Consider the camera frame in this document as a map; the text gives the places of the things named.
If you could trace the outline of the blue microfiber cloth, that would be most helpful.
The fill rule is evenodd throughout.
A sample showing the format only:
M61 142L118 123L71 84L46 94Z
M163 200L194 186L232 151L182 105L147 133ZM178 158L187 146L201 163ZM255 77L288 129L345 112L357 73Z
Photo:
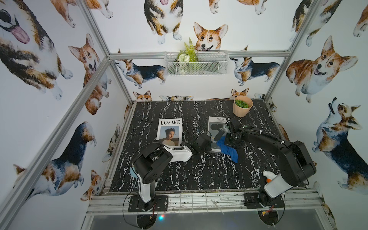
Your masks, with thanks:
M234 163L238 163L239 156L238 156L237 150L226 145L225 139L226 137L224 136L224 137L221 137L219 141L217 141L217 145L221 149L221 153L230 156L231 160Z

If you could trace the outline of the grey Twins story book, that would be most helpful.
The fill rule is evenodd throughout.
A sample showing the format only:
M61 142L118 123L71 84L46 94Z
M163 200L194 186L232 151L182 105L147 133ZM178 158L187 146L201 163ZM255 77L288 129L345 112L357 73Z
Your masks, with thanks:
M209 117L208 119L208 133L211 137L211 151L221 152L221 148L218 146L217 142L225 137L229 133L229 127L227 126L226 117Z

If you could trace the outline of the white LOEWE book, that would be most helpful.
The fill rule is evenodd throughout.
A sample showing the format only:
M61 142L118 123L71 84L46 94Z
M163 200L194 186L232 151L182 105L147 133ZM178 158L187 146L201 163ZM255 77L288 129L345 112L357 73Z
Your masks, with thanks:
M156 140L166 146L179 147L182 143L183 119L160 119Z

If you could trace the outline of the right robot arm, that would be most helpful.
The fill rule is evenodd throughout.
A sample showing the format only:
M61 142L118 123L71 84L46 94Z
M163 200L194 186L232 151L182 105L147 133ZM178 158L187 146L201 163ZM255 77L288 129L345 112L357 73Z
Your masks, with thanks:
M236 117L226 118L229 133L225 145L234 149L251 143L275 156L279 174L260 189L261 200L273 200L282 193L303 184L316 173L316 166L301 141L280 139L253 126L244 125Z

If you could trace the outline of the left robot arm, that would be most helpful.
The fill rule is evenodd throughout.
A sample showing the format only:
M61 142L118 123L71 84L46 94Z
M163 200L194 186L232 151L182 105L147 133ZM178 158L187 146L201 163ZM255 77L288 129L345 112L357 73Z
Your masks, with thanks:
M155 141L139 147L133 154L129 173L139 182L138 195L144 204L154 200L155 181L171 163L187 162L194 155L211 150L211 134L202 131L193 140L178 147Z

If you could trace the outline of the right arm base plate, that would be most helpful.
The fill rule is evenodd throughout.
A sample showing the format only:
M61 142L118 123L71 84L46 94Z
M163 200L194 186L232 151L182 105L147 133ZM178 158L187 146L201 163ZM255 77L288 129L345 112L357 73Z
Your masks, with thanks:
M281 195L271 198L266 192L244 193L244 206L248 209L284 208L285 201Z

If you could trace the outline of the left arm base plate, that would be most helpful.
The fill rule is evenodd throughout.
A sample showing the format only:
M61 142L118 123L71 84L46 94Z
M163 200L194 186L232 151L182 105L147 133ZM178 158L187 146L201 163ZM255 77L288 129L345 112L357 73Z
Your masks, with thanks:
M167 195L157 195L153 200L144 203L140 196L134 195L130 198L128 212L167 211Z

